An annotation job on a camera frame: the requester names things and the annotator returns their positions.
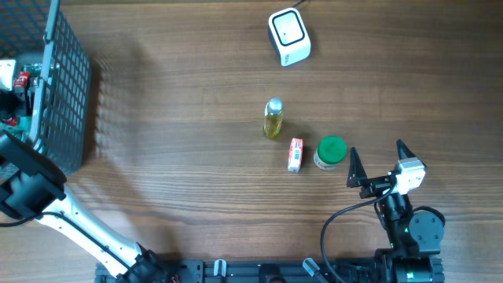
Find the green lid jar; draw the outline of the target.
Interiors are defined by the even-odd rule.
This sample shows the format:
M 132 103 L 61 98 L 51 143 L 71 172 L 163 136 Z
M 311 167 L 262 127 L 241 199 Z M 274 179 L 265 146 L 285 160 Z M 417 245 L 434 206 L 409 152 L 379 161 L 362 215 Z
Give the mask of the green lid jar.
M 329 135 L 321 139 L 314 151 L 314 163 L 322 170 L 331 171 L 345 159 L 347 144 L 339 136 Z

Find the yellow Vim liquid bottle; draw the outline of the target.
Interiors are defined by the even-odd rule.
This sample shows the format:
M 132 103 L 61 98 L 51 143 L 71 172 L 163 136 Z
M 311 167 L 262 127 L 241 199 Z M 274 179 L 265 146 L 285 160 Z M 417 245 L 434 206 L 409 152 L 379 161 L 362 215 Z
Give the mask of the yellow Vim liquid bottle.
M 271 98 L 264 109 L 264 134 L 268 138 L 276 138 L 281 131 L 283 121 L 283 102 L 280 98 Z

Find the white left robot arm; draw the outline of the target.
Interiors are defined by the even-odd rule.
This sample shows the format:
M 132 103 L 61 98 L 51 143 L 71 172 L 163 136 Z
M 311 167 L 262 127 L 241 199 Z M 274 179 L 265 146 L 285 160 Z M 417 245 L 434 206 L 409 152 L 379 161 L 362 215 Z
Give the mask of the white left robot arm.
M 107 226 L 79 202 L 67 173 L 83 160 L 85 94 L 35 93 L 27 141 L 1 133 L 1 162 L 17 171 L 1 184 L 1 211 L 17 226 L 35 220 L 62 233 L 98 259 L 118 282 L 158 282 L 165 277 L 156 255 Z

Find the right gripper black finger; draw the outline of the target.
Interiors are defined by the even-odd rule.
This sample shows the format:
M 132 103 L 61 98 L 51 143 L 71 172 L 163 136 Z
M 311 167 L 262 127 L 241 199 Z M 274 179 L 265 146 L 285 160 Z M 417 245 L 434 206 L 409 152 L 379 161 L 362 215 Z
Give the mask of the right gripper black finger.
M 358 151 L 355 147 L 350 151 L 350 166 L 347 176 L 347 187 L 362 187 L 367 183 L 368 177 L 362 165 Z
M 398 139 L 396 141 L 398 158 L 400 160 L 405 160 L 409 158 L 414 158 L 416 155 L 406 146 L 405 142 L 402 139 Z

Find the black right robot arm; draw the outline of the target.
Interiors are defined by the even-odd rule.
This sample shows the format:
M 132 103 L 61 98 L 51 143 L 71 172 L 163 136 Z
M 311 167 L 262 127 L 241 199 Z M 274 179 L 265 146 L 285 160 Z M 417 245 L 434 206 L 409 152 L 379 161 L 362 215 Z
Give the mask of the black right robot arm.
M 414 208 L 408 193 L 420 187 L 427 166 L 402 140 L 396 142 L 398 161 L 393 170 L 369 178 L 357 149 L 351 149 L 347 186 L 361 189 L 362 199 L 371 198 L 384 228 L 389 248 L 376 250 L 371 267 L 372 282 L 445 281 L 442 260 L 438 257 L 446 219 L 431 207 Z

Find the red Nescafe stick sachet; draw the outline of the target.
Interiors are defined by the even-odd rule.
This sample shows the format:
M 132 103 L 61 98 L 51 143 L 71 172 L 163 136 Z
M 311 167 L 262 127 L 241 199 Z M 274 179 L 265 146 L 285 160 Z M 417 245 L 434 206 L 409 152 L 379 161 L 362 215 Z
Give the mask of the red Nescafe stick sachet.
M 30 72 L 20 72 L 19 76 L 15 79 L 13 84 L 14 90 L 27 89 L 29 87 L 31 78 Z

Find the green snack packet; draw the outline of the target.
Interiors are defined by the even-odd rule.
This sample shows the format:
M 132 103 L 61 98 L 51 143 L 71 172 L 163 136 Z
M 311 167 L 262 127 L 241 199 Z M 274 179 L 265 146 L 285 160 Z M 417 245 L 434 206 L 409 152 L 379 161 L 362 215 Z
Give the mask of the green snack packet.
M 31 129 L 31 117 L 33 114 L 33 108 L 35 103 L 35 93 L 39 88 L 39 80 L 42 72 L 42 64 L 22 64 L 16 63 L 16 70 L 13 77 L 13 84 L 15 79 L 19 76 L 20 72 L 30 72 L 31 78 L 29 87 L 27 89 L 31 97 L 31 116 L 15 116 L 13 118 L 2 118 L 1 117 L 1 128 L 7 130 L 18 137 L 26 138 L 29 135 Z

